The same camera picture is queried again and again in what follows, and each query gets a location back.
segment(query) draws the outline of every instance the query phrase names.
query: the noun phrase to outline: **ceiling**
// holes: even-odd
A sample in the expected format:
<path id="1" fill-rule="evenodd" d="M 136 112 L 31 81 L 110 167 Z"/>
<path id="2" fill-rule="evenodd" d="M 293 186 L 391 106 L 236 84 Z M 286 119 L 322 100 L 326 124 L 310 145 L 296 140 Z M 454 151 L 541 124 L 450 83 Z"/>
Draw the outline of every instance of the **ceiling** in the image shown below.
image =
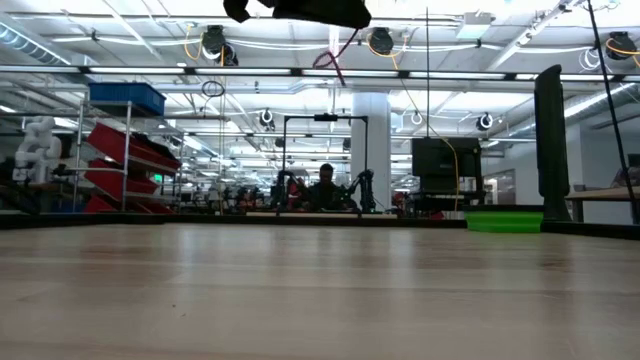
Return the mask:
<path id="1" fill-rule="evenodd" d="M 508 56 L 499 59 L 505 48 L 530 28 L 541 15 L 553 10 L 560 3 L 575 3 L 569 12 L 536 29 L 530 41 L 516 48 Z M 374 20 L 372 26 L 389 28 L 397 46 L 396 57 L 400 70 L 432 71 L 500 71 L 538 73 L 549 66 L 560 64 L 565 73 L 597 74 L 599 69 L 585 69 L 582 59 L 586 49 L 593 44 L 593 30 L 589 13 L 582 1 L 557 0 L 471 0 L 424 1 L 424 0 L 367 0 L 366 5 Z M 594 0 L 594 7 L 601 8 L 597 14 L 600 34 L 611 31 L 627 31 L 632 40 L 640 39 L 640 21 L 637 5 L 633 0 Z M 225 36 L 237 53 L 243 67 L 301 67 L 310 68 L 316 57 L 329 46 L 330 38 L 339 35 L 344 44 L 352 30 L 335 28 L 302 21 L 271 19 L 271 10 L 257 1 L 250 1 L 249 12 L 254 17 L 243 24 L 226 18 L 221 0 L 3 0 L 2 16 L 15 21 L 25 31 L 41 39 L 51 49 L 74 55 L 78 61 L 104 66 L 214 66 L 213 61 L 200 57 L 192 60 L 185 54 L 185 39 L 190 42 L 187 49 L 191 55 L 198 54 L 197 39 L 207 25 L 221 24 Z M 429 13 L 430 26 L 426 25 Z M 456 38 L 456 28 L 464 13 L 490 13 L 495 19 L 482 35 L 482 47 L 475 40 Z M 125 26 L 117 18 L 122 16 Z M 342 69 L 392 70 L 389 58 L 375 56 L 367 47 L 371 29 L 364 29 L 340 57 Z M 426 45 L 429 39 L 430 52 Z M 0 44 L 0 63 L 38 64 L 34 59 Z M 632 59 L 607 60 L 611 71 L 618 74 L 638 72 Z M 85 87 L 69 79 L 48 75 L 0 74 L 0 104 L 16 111 L 32 110 L 36 104 L 40 110 L 60 111 L 68 106 L 21 88 L 16 79 L 26 81 L 41 91 L 61 99 L 79 104 Z M 235 170 L 247 177 L 248 182 L 268 183 L 273 177 L 279 161 L 271 152 L 280 151 L 273 138 L 254 138 L 252 142 L 243 137 L 221 138 L 215 133 L 238 134 L 242 132 L 264 132 L 259 119 L 265 109 L 274 115 L 276 132 L 281 132 L 283 116 L 309 115 L 321 112 L 349 114 L 352 94 L 355 91 L 388 92 L 394 116 L 392 153 L 408 154 L 409 144 L 402 136 L 426 133 L 424 122 L 415 116 L 407 92 L 396 79 L 348 79 L 341 87 L 333 79 L 279 78 L 279 77 L 227 77 L 218 79 L 226 83 L 227 96 L 208 99 L 200 93 L 200 84 L 213 80 L 207 76 L 134 76 L 108 75 L 104 81 L 147 81 L 167 96 L 166 111 L 181 116 L 223 115 L 228 121 L 180 119 L 176 127 L 197 133 L 194 136 L 200 146 L 187 154 L 192 159 L 192 168 L 221 169 L 218 163 L 209 161 L 207 149 L 230 159 L 222 169 Z M 431 114 L 430 124 L 447 136 L 484 137 L 475 128 L 475 119 L 485 112 L 506 123 L 516 124 L 533 112 L 532 85 L 504 82 L 435 81 L 431 91 L 426 91 L 424 81 L 407 80 L 410 94 L 420 112 Z M 587 95 L 600 91 L 601 84 L 567 84 L 565 95 Z M 312 156 L 309 152 L 342 153 L 342 138 L 350 133 L 349 124 L 336 125 L 313 121 L 292 122 L 289 132 L 294 134 L 335 134 L 335 139 L 296 139 L 288 144 L 293 155 L 294 167 L 303 167 L 314 176 L 323 161 L 336 164 L 339 171 L 349 172 L 347 155 Z M 499 152 L 504 146 L 492 146 Z M 392 164 L 394 179 L 410 173 L 407 159 Z M 217 176 L 202 173 L 197 181 L 211 181 Z"/>

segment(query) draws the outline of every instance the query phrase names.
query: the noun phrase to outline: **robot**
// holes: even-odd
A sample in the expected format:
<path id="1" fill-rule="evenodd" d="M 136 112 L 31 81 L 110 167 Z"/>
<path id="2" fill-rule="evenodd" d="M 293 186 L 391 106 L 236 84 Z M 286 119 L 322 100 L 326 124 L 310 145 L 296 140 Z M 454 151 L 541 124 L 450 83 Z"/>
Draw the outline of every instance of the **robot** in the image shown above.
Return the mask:
<path id="1" fill-rule="evenodd" d="M 51 171 L 58 166 L 62 144 L 53 136 L 54 118 L 37 117 L 25 128 L 24 141 L 16 151 L 13 180 L 33 184 L 49 182 Z"/>

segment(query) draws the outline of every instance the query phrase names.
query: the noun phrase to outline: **white column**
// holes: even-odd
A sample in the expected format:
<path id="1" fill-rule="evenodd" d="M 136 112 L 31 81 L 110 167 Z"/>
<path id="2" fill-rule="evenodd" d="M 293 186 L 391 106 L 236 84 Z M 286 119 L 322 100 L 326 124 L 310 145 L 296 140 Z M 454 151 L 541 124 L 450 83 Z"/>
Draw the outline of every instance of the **white column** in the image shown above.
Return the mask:
<path id="1" fill-rule="evenodd" d="M 369 117 L 369 152 L 367 167 L 374 172 L 373 196 L 376 211 L 391 207 L 391 106 L 387 93 L 354 93 L 353 116 Z M 365 124 L 351 121 L 351 179 L 364 171 Z M 360 190 L 353 199 L 360 206 Z"/>

